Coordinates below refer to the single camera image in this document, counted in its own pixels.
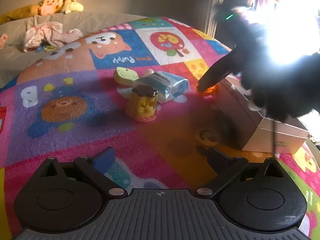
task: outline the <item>pink clothing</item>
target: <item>pink clothing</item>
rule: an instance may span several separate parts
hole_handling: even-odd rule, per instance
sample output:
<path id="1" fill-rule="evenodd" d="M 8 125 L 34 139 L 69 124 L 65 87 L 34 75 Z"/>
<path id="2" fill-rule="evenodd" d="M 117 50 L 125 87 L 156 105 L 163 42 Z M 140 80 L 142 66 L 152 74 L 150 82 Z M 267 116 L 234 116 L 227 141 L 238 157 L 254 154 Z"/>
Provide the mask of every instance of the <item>pink clothing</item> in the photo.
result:
<path id="1" fill-rule="evenodd" d="M 23 43 L 23 51 L 27 52 L 37 49 L 42 41 L 47 41 L 53 47 L 61 48 L 82 36 L 79 29 L 72 29 L 66 33 L 62 33 L 62 23 L 59 22 L 38 24 L 27 30 Z"/>

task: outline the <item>blue square pattern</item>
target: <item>blue square pattern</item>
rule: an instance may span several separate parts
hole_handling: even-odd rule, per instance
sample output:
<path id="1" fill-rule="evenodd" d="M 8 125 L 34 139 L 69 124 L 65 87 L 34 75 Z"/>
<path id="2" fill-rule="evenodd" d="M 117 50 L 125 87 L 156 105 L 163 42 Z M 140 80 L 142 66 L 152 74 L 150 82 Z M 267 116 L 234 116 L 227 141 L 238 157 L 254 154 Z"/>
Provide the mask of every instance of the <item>blue square pattern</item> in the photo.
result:
<path id="1" fill-rule="evenodd" d="M 120 35 L 126 46 L 126 50 L 108 54 L 100 59 L 90 50 L 96 69 L 114 69 L 116 67 L 142 67 L 159 65 L 151 52 L 145 46 L 135 30 L 113 31 Z"/>
<path id="2" fill-rule="evenodd" d="M 210 46 L 216 51 L 218 55 L 224 55 L 228 54 L 228 51 L 222 47 L 219 42 L 207 40 L 207 42 L 210 44 Z"/>
<path id="3" fill-rule="evenodd" d="M 141 20 L 129 22 L 135 29 L 142 28 L 158 28 L 158 27 L 173 27 L 173 25 L 164 19 L 158 17 L 149 17 Z"/>

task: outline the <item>yellow plush toy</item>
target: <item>yellow plush toy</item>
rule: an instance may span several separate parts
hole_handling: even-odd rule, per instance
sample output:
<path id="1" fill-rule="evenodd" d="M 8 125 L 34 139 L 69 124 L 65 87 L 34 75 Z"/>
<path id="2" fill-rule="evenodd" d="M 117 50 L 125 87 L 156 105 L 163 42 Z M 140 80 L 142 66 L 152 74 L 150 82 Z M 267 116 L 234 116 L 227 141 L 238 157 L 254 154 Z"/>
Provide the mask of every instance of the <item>yellow plush toy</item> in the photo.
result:
<path id="1" fill-rule="evenodd" d="M 70 12 L 82 12 L 83 5 L 78 3 L 76 0 L 65 0 L 61 8 L 61 12 L 70 13 Z"/>
<path id="2" fill-rule="evenodd" d="M 33 17 L 34 15 L 38 14 L 39 7 L 40 6 L 37 4 L 30 4 L 5 13 L 0 16 L 0 25 L 13 20 Z"/>
<path id="3" fill-rule="evenodd" d="M 63 0 L 44 0 L 40 6 L 39 14 L 48 15 L 59 13 L 63 4 Z"/>

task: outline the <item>blue plastic packet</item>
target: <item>blue plastic packet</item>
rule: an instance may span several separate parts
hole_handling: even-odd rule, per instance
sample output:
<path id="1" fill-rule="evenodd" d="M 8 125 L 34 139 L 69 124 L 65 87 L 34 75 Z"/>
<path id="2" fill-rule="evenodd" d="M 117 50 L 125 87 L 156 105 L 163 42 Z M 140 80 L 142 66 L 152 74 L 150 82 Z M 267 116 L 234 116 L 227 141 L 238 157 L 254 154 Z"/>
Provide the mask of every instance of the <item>blue plastic packet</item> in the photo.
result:
<path id="1" fill-rule="evenodd" d="M 158 91 L 158 102 L 170 101 L 188 91 L 188 79 L 164 71 L 156 71 L 135 81 L 135 85 L 149 85 Z"/>

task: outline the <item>brown cardboard box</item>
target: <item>brown cardboard box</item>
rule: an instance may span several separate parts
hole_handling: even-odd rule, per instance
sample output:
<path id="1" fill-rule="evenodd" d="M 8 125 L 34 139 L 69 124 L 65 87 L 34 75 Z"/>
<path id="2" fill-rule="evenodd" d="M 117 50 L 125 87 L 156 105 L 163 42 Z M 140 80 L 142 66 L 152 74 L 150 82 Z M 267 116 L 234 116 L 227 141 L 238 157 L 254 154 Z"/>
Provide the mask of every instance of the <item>brown cardboard box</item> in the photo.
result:
<path id="1" fill-rule="evenodd" d="M 238 79 L 228 76 L 218 83 L 215 102 L 231 119 L 236 130 L 240 149 L 254 152 L 272 152 L 272 119 L 263 112 L 248 109 L 250 96 Z M 276 152 L 296 153 L 308 137 L 308 130 L 297 119 L 289 118 L 286 123 L 276 124 Z"/>

